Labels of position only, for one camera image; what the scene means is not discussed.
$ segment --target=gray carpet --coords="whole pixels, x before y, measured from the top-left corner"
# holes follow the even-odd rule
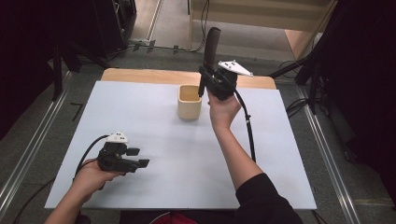
[[[217,56],[217,60],[227,61],[234,59],[251,70],[255,75],[268,75],[280,65],[280,62],[276,61]],[[202,61],[203,54],[201,53],[178,53],[173,55],[170,50],[155,49],[150,54],[147,54],[144,49],[140,49],[136,52],[124,52],[111,61],[110,64],[119,68],[149,68],[196,72]],[[12,223],[24,202],[44,183],[56,176],[81,115],[79,114],[75,121],[72,120],[78,109],[71,103],[86,104],[94,82],[99,80],[102,74],[103,70],[98,65],[85,64],[80,73],[73,75],[71,89],[64,100],[64,104],[1,223]],[[296,87],[291,81],[283,79],[276,83],[285,107],[298,99]],[[36,99],[35,103],[23,114],[8,135],[0,142],[0,148],[4,154],[0,158],[0,164],[3,167],[3,171],[0,174],[0,182],[2,184],[11,174],[13,167],[35,132],[35,128],[43,118],[50,104],[51,95],[52,87],[49,87]],[[352,164],[345,161],[342,145],[332,124],[322,115],[319,115],[319,118],[322,121],[323,129],[329,138],[334,157],[349,187],[352,198],[360,200],[359,202],[363,202],[362,199],[381,199],[383,201],[388,199],[389,196],[373,171],[362,164]],[[327,223],[347,223],[304,111],[302,110],[292,117],[290,124],[300,149],[308,179],[314,191],[318,213]],[[50,213],[50,211],[43,208],[48,195],[48,189],[38,194],[24,211],[20,223],[43,223]],[[390,224],[396,222],[396,213],[390,210],[389,204],[365,204],[357,205],[362,223]],[[119,219],[119,211],[84,210],[83,213],[91,217],[92,223],[118,223]],[[310,211],[298,211],[298,213],[304,223],[317,223]]]

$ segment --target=white tabletop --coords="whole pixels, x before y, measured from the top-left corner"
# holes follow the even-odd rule
[[[69,189],[76,167],[99,136],[123,131],[136,157],[149,159],[138,169],[106,183],[84,204],[113,209],[235,209],[239,206],[227,165],[212,131],[204,95],[201,116],[177,116],[178,85],[96,82],[45,205],[54,208]],[[251,115],[257,163],[279,194],[295,209],[316,209],[290,123],[277,90],[239,89]],[[249,152],[243,110],[232,130]],[[87,158],[103,147],[98,142]]]

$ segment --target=black cloth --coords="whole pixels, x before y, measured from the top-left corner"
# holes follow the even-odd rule
[[[200,224],[299,224],[303,223],[289,202],[281,197],[266,174],[253,176],[237,191],[240,203],[235,211],[180,211],[179,213]],[[122,211],[120,224],[146,224],[167,211]]]

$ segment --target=beige cup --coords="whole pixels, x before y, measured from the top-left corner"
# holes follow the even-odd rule
[[[178,88],[177,113],[181,119],[198,119],[202,99],[198,96],[198,86],[181,85]]]

